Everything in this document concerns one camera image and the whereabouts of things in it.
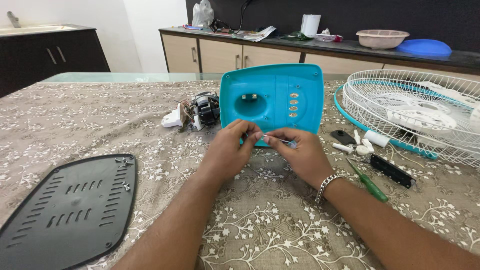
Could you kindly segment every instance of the dark wall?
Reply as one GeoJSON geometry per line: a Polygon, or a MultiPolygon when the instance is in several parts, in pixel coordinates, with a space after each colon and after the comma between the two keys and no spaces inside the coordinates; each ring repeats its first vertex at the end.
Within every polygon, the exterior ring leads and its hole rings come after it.
{"type": "MultiPolygon", "coordinates": [[[[210,0],[215,18],[238,27],[244,0],[210,0]]],[[[186,0],[188,21],[200,0],[186,0]]],[[[455,50],[480,52],[479,0],[254,0],[247,8],[244,30],[273,25],[282,33],[300,30],[303,14],[321,14],[325,28],[345,39],[358,40],[364,29],[410,33],[408,39],[430,38],[455,50]]]]}

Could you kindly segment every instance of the floral pattern tablecloth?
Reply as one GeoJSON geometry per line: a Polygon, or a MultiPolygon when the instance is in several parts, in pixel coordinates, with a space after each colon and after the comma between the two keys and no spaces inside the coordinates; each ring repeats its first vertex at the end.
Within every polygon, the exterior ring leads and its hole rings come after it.
{"type": "MultiPolygon", "coordinates": [[[[337,173],[361,185],[331,147],[330,132],[355,126],[333,105],[344,82],[325,82],[318,136],[337,173]]],[[[200,132],[164,128],[175,100],[218,91],[219,81],[178,83],[37,83],[0,99],[0,224],[54,167],[83,158],[132,153],[138,187],[127,234],[119,248],[80,269],[109,269],[162,213],[195,172],[220,125],[200,132]]],[[[411,173],[417,190],[363,170],[408,219],[473,253],[480,253],[479,171],[411,152],[376,153],[411,173]]],[[[197,269],[383,269],[352,228],[269,148],[255,148],[249,163],[222,187],[197,257],[197,269]]]]}

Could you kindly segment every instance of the chain bracelet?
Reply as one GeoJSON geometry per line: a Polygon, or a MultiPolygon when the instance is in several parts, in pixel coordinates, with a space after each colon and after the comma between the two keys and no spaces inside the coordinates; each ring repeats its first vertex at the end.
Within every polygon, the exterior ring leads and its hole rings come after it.
{"type": "Polygon", "coordinates": [[[322,204],[324,201],[325,201],[325,198],[324,198],[324,191],[325,191],[325,188],[327,187],[327,185],[333,181],[334,179],[336,178],[339,178],[340,176],[336,173],[328,176],[323,182],[322,182],[322,185],[320,185],[320,189],[318,190],[318,193],[317,193],[317,197],[315,198],[315,202],[320,205],[322,204]]]}

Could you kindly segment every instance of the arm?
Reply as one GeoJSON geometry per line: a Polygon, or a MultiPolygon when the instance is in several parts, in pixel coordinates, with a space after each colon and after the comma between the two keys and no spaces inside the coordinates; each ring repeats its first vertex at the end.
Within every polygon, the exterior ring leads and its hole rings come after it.
{"type": "MultiPolygon", "coordinates": [[[[315,189],[335,173],[316,135],[288,128],[267,135],[297,142],[297,148],[291,149],[274,137],[264,139],[315,189]]],[[[480,266],[480,257],[421,228],[344,179],[335,179],[327,185],[324,196],[389,270],[478,269],[480,266]]]]}
{"type": "Polygon", "coordinates": [[[257,125],[240,119],[219,131],[197,172],[113,269],[193,269],[217,192],[248,162],[262,134],[257,125]]]}

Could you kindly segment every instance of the hand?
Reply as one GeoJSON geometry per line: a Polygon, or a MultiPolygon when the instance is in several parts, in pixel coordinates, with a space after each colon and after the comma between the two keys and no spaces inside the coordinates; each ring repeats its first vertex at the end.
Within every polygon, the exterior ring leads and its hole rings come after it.
{"type": "Polygon", "coordinates": [[[293,171],[315,189],[318,190],[323,180],[335,173],[317,135],[287,127],[267,132],[266,135],[264,142],[286,158],[293,171]],[[292,149],[277,138],[295,140],[297,147],[292,149]]]}
{"type": "Polygon", "coordinates": [[[232,178],[247,164],[253,146],[262,136],[262,130],[255,123],[233,121],[215,136],[195,174],[214,175],[220,183],[232,178]]]}

